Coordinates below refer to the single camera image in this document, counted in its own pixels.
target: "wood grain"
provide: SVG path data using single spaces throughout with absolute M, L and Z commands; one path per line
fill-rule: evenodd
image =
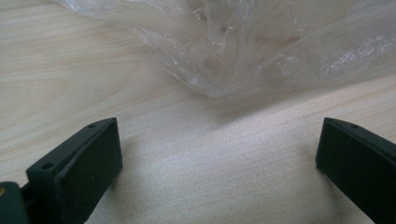
M 325 117 L 396 141 L 396 67 L 378 78 L 215 100 L 137 36 L 50 0 L 0 4 L 0 175 L 117 117 L 124 168 L 88 223 L 372 223 L 316 169 Z

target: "transparent plastic sheet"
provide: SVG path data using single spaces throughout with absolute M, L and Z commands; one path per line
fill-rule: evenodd
M 55 0 L 132 29 L 212 97 L 358 77 L 394 50 L 393 0 Z

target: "black object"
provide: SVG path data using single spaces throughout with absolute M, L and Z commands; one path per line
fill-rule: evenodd
M 122 168 L 116 119 L 92 123 L 26 170 L 29 183 L 0 183 L 0 223 L 84 223 Z
M 396 223 L 396 145 L 358 125 L 325 119 L 316 160 L 375 223 Z

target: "crumpled plastic wrap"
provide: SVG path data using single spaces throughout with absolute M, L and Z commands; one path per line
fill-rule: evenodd
M 358 76 L 394 50 L 393 0 L 55 0 L 132 29 L 212 97 Z

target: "wooden surface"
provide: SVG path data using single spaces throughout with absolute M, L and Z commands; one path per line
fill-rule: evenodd
M 3 0 L 1 180 L 25 184 L 34 161 L 117 117 L 124 168 L 88 223 L 372 223 L 315 156 L 325 117 L 396 141 L 396 67 L 381 71 L 333 88 L 215 100 L 163 71 L 121 27 L 50 0 Z

